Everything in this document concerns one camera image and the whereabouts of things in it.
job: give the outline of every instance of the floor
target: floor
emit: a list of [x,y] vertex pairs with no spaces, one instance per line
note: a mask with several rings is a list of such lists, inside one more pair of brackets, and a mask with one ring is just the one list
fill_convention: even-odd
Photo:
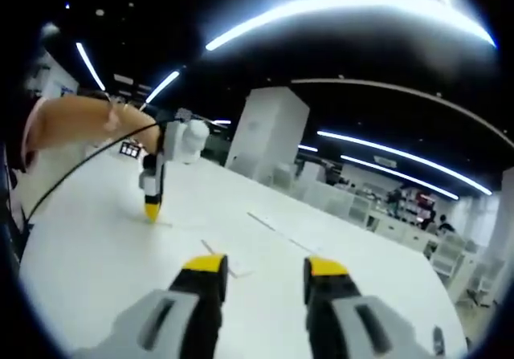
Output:
[[[19,196],[26,211],[30,211],[37,200],[68,170],[84,159],[84,145],[73,145],[61,149],[41,152],[38,164],[30,175],[19,178]],[[44,204],[38,211],[44,210]],[[487,330],[495,309],[459,305],[456,307],[464,334],[470,347],[480,342]]]
[[468,339],[468,344],[470,347],[477,345],[481,342],[488,325],[491,323],[496,306],[470,308],[467,305],[459,304],[455,308],[463,326],[464,335]]

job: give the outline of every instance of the white chair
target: white chair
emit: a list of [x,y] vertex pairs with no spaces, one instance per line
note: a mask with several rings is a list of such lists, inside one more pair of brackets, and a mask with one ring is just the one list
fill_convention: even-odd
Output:
[[430,257],[430,263],[441,280],[448,284],[455,274],[466,242],[458,235],[446,234]]
[[328,203],[340,191],[323,182],[313,181],[308,184],[304,194],[304,202],[322,211],[326,211]]
[[489,260],[489,264],[487,266],[487,270],[482,276],[480,280],[478,291],[481,296],[484,296],[489,293],[492,289],[492,285],[498,279],[502,268],[504,267],[505,262],[503,260],[497,259],[496,257],[492,257]]
[[484,296],[492,289],[493,284],[504,267],[505,262],[495,257],[490,258],[487,262],[477,264],[473,275],[467,285],[465,294],[459,299],[460,304],[467,304],[470,308],[479,306]]
[[292,192],[293,181],[294,175],[290,165],[280,164],[273,168],[270,184],[272,189],[290,194]]
[[351,204],[352,195],[340,190],[328,200],[324,211],[343,220],[347,220]]
[[348,220],[362,228],[366,228],[370,208],[370,200],[359,196],[353,196],[352,205],[348,212]]

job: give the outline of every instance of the white table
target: white table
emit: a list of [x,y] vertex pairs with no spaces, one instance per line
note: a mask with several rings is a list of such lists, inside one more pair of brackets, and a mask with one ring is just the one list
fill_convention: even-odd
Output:
[[441,239],[431,233],[425,232],[406,222],[392,218],[377,210],[371,210],[369,216],[375,218],[374,232],[388,239],[394,240],[415,251],[424,252],[427,245],[439,245]]
[[139,163],[127,160],[105,154],[69,178],[27,244],[20,277],[67,351],[98,344],[117,314],[166,288],[187,259],[208,253],[202,240],[226,252],[234,271],[252,272],[229,277],[217,358],[311,357],[305,247],[346,265],[361,292],[409,320],[426,349],[438,325],[449,357],[466,351],[455,309],[421,254],[206,160],[168,165],[164,204],[151,226]]

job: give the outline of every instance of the person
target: person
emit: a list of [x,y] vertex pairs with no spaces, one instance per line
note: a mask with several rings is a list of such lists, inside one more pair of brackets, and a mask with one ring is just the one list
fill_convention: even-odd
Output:
[[441,225],[439,225],[438,227],[439,230],[448,230],[450,232],[455,232],[455,228],[449,222],[447,222],[447,216],[442,214],[439,219],[441,220]]
[[402,200],[402,187],[396,188],[392,192],[387,194],[387,204],[391,214],[398,218],[398,211],[400,209],[400,201]]
[[[2,112],[0,137],[0,213],[7,224],[7,236],[18,267],[29,230],[26,216],[16,198],[14,171],[30,172],[39,150],[74,141],[117,139],[135,130],[155,124],[155,120],[132,105],[118,104],[86,96],[67,94],[46,99],[27,91],[14,94]],[[134,136],[148,153],[157,151],[158,126]]]
[[429,218],[425,218],[421,224],[419,225],[419,227],[423,230],[426,230],[428,228],[428,226],[431,224],[431,223],[435,223],[435,216],[437,215],[437,212],[435,210],[431,210],[430,211],[430,217]]

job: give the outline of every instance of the robotic arm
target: robotic arm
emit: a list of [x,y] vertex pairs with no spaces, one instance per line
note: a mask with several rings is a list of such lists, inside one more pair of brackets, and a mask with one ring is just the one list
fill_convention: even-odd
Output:
[[155,222],[161,209],[165,163],[177,161],[192,164],[200,158],[205,148],[209,128],[201,120],[182,123],[169,122],[161,130],[157,155],[148,154],[143,159],[143,172],[139,176],[139,187],[145,192],[145,212]]
[[[74,359],[211,359],[222,325],[228,258],[199,256],[186,263],[168,290],[155,290],[115,320],[98,346]],[[412,325],[375,296],[363,296],[338,262],[304,261],[306,328],[313,359],[444,358],[440,328],[434,352],[416,343]]]

